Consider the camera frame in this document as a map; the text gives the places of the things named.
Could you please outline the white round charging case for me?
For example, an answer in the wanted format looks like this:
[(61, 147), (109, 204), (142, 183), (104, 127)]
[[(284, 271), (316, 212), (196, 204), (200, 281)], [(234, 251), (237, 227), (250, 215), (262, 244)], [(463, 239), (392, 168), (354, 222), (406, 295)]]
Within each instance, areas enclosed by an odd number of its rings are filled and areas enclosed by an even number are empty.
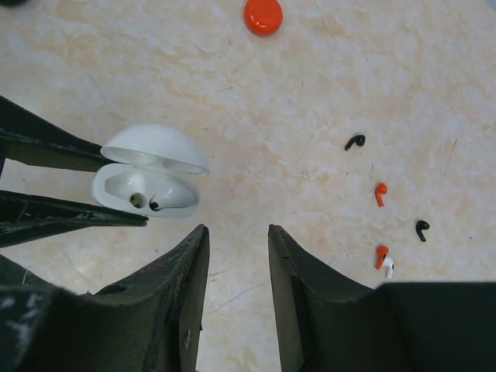
[[(157, 218), (183, 218), (198, 207), (200, 193), (194, 177), (206, 177), (209, 168), (200, 146), (183, 132), (162, 125), (133, 126), (113, 136), (101, 149), (111, 161), (92, 182), (92, 195), (106, 208)], [(195, 196), (186, 208), (149, 207), (160, 186), (177, 182)]]

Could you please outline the orange earbud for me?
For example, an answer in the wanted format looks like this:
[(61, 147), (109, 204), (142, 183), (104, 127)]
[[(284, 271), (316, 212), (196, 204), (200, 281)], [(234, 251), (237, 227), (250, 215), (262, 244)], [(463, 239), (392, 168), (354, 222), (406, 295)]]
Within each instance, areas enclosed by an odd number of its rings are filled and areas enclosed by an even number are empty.
[(378, 246), (376, 249), (377, 261), (376, 261), (376, 269), (380, 270), (384, 264), (385, 259), (389, 253), (389, 249), (387, 246)]
[(380, 207), (380, 208), (383, 208), (384, 207), (384, 200), (383, 200), (383, 196), (385, 194), (387, 194), (388, 192), (388, 186), (385, 184), (385, 183), (379, 183), (376, 188), (375, 188), (375, 198), (376, 198), (376, 202), (377, 202), (377, 205)]

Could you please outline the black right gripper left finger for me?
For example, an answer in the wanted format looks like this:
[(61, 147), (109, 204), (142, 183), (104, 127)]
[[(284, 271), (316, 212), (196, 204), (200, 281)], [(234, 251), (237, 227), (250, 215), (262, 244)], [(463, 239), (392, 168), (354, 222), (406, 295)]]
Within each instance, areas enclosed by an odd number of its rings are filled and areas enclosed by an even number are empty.
[(193, 371), (209, 231), (95, 294), (75, 294), (1, 259), (3, 371)]

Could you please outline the black round charging case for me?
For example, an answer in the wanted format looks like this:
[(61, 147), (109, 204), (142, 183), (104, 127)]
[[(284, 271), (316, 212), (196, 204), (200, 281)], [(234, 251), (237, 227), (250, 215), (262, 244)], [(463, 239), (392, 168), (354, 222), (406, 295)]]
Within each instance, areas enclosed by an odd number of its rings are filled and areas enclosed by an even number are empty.
[(29, 0), (0, 0), (0, 6), (5, 8), (15, 8), (24, 5)]

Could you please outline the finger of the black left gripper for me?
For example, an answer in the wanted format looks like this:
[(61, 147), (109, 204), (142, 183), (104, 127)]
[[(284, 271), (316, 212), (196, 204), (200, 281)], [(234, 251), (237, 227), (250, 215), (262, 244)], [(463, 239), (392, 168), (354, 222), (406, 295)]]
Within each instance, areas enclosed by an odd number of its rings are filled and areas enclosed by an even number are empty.
[(111, 161), (102, 147), (1, 97), (1, 157), (30, 166), (96, 172)]
[(1, 191), (2, 248), (88, 227), (143, 227), (147, 221), (96, 205)]

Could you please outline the black earbud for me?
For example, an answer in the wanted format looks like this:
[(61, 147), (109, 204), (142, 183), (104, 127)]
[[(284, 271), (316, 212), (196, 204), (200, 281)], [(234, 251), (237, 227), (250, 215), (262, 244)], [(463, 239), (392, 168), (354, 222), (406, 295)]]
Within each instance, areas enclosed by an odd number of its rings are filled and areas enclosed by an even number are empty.
[(430, 229), (430, 224), (425, 220), (418, 220), (415, 224), (415, 231), (417, 233), (417, 236), (423, 243), (426, 242), (426, 237), (424, 232), (429, 229)]
[(352, 146), (362, 147), (364, 146), (365, 142), (366, 142), (366, 137), (364, 134), (356, 134), (355, 136), (353, 136), (348, 140), (348, 142), (344, 146), (344, 150), (349, 151)]

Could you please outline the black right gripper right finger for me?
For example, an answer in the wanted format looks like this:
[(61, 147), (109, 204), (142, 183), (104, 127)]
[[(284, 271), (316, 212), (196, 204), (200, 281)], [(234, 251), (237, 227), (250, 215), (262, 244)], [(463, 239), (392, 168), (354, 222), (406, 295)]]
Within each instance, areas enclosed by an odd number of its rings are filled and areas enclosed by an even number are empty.
[(493, 371), (492, 282), (393, 282), (368, 288), (268, 230), (284, 371)]

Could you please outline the white earbud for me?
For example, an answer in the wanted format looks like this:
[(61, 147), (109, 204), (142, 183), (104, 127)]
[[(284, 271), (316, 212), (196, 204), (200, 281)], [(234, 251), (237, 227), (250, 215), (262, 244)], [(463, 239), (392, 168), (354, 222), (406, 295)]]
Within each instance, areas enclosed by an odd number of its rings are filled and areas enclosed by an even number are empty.
[(183, 184), (169, 182), (159, 187), (157, 193), (150, 199), (149, 207), (158, 212), (166, 208), (186, 208), (193, 204), (195, 196)]
[(392, 279), (394, 275), (394, 261), (389, 256), (384, 258), (381, 268), (385, 270), (386, 278)]

